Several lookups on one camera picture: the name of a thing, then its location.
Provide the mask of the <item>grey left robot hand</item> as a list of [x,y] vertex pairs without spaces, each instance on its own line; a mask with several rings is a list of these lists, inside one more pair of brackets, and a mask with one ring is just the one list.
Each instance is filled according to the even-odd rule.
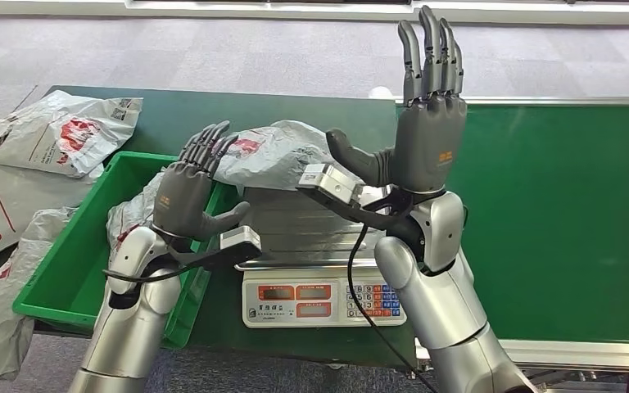
[[219,163],[237,141],[225,134],[229,127],[228,120],[207,125],[187,140],[177,160],[164,171],[153,208],[156,231],[203,242],[235,227],[246,216],[250,204],[245,201],[219,215],[205,212]]

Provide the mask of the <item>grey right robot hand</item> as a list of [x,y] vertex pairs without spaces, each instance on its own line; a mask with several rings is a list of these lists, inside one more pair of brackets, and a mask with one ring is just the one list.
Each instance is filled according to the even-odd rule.
[[340,129],[326,133],[335,161],[372,187],[393,184],[408,192],[441,190],[458,155],[468,107],[463,91],[462,52],[449,22],[428,6],[419,11],[424,32],[401,20],[397,33],[405,67],[403,110],[393,147],[369,153],[353,147]]

